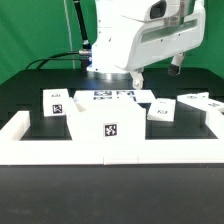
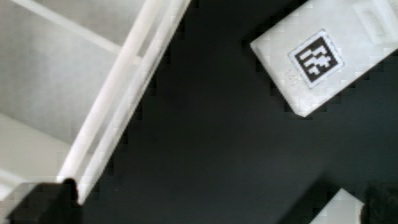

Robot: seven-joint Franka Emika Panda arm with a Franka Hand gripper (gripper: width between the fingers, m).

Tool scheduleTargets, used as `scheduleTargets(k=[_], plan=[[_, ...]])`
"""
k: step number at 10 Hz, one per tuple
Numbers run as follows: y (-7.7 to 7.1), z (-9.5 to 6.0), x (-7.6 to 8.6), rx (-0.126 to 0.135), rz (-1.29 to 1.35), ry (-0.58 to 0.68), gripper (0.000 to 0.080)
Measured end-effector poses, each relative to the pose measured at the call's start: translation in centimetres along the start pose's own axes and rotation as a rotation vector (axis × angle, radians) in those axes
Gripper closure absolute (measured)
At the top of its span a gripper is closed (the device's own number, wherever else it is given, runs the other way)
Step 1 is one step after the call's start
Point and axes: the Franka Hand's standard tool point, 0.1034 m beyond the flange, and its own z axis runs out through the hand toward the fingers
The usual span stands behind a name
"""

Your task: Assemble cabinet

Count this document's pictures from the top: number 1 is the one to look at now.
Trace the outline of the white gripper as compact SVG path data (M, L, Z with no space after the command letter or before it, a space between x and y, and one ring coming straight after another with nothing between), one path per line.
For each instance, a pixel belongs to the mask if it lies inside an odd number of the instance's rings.
M204 0L120 0L119 6L113 26L113 63L131 71L133 88L143 87L139 68L174 55L168 74L179 75L183 52L203 40Z

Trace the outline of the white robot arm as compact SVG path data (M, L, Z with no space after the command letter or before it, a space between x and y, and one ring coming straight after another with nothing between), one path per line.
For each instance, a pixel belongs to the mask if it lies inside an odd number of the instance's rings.
M92 77L132 77L143 87L144 68L169 58L178 75L185 53L204 37L204 0L95 0L97 39L87 67Z

